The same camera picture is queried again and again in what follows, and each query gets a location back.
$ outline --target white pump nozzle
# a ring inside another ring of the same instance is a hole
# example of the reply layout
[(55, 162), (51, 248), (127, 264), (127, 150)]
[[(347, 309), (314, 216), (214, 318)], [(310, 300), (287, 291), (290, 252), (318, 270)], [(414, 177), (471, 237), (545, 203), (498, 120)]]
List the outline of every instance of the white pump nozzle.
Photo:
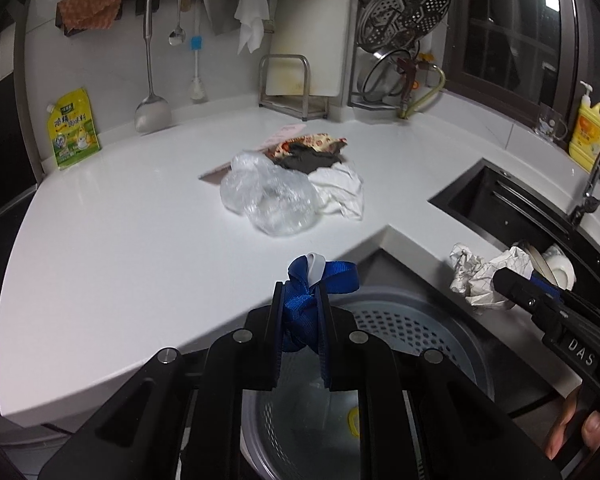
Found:
[(593, 92), (593, 86), (591, 86), (589, 83), (585, 83), (584, 81), (581, 81), (580, 84), (585, 88), (585, 94), (582, 96), (581, 103), (591, 108), (591, 97), (589, 94)]

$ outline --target metal screw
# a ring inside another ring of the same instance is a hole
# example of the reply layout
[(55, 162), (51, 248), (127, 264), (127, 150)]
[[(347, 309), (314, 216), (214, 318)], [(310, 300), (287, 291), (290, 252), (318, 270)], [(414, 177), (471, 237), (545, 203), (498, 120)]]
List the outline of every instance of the metal screw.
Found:
[(234, 341), (237, 343), (248, 343), (251, 339), (253, 339), (253, 334), (250, 330), (241, 328), (234, 332)]
[(432, 365), (439, 365), (444, 356), (441, 351), (432, 348), (424, 352), (424, 358)]
[(176, 357), (178, 357), (178, 351), (175, 348), (163, 348), (158, 352), (158, 361), (165, 365), (173, 363)]
[(356, 345), (363, 345), (367, 341), (369, 341), (369, 336), (365, 332), (360, 332), (360, 330), (356, 330), (355, 332), (351, 332), (349, 334), (349, 340)]

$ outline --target faucet handle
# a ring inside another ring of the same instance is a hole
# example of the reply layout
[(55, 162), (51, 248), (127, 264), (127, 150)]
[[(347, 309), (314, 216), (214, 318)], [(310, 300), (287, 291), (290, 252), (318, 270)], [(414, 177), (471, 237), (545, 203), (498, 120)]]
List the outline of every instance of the faucet handle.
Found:
[(599, 207), (600, 199), (597, 199), (594, 196), (588, 197), (583, 204), (583, 209), (585, 213), (595, 213)]

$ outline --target orange cloth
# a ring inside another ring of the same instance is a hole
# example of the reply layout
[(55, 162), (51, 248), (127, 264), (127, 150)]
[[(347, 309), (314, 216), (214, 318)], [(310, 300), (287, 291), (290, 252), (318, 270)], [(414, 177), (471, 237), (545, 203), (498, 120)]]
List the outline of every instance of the orange cloth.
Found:
[(62, 0), (58, 9), (66, 30), (110, 28), (122, 0)]

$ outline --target black cloth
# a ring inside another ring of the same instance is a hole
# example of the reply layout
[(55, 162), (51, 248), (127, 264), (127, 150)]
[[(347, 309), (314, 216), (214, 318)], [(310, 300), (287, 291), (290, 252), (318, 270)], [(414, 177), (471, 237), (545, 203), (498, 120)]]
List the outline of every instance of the black cloth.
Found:
[(293, 142), (289, 145), (291, 155), (277, 158), (274, 162), (286, 170), (296, 170), (309, 174), (318, 168), (330, 168), (336, 162), (341, 162), (337, 153), (316, 152), (313, 148)]

